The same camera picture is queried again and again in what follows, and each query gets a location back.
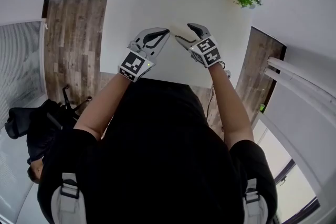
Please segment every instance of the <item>backpack strap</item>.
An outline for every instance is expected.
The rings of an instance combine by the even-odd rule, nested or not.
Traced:
[[[55,224],[86,224],[83,193],[78,189],[76,175],[62,174],[63,183],[51,198],[51,214]]]
[[[265,199],[257,191],[257,179],[247,181],[244,204],[244,224],[266,224],[268,208]]]

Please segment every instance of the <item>strap buckle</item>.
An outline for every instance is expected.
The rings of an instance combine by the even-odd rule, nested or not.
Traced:
[[[257,191],[257,179],[250,179],[247,182],[247,188],[245,193],[246,204],[260,201],[260,194]]]
[[[79,199],[77,182],[72,179],[64,179],[60,194],[69,198]]]

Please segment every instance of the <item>black t-shirt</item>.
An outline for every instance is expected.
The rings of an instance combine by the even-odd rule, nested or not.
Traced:
[[[105,137],[61,132],[45,157],[38,201],[50,201],[62,173],[76,173],[87,223],[204,220],[243,223],[246,178],[276,210],[275,183],[261,148],[230,150],[208,126],[188,86],[142,79],[130,86]]]

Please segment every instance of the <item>robotic glove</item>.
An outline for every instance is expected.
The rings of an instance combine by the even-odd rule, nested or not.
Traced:
[[[127,46],[124,61],[118,65],[118,73],[136,82],[156,65],[156,57],[170,36],[166,28],[150,28],[141,31]],[[155,44],[148,42],[160,37]]]
[[[191,57],[208,68],[220,61],[218,44],[216,39],[210,35],[209,30],[199,24],[187,24],[201,40],[189,41],[181,36],[175,36],[177,42],[191,53]]]

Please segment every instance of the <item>wooden floor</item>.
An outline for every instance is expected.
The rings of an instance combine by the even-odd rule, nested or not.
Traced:
[[[75,104],[94,97],[113,77],[99,72],[100,44],[107,0],[50,0],[45,31],[45,75],[50,99],[63,101],[70,85]]]
[[[45,75],[50,99],[62,102],[61,88],[70,85],[74,104],[94,97],[113,77],[99,71],[100,45],[107,0],[50,0],[45,31]],[[265,101],[271,86],[263,70],[269,56],[280,57],[283,45],[252,29],[237,92],[251,120]],[[192,87],[206,113],[210,89]],[[216,97],[210,108],[209,126],[223,138]]]

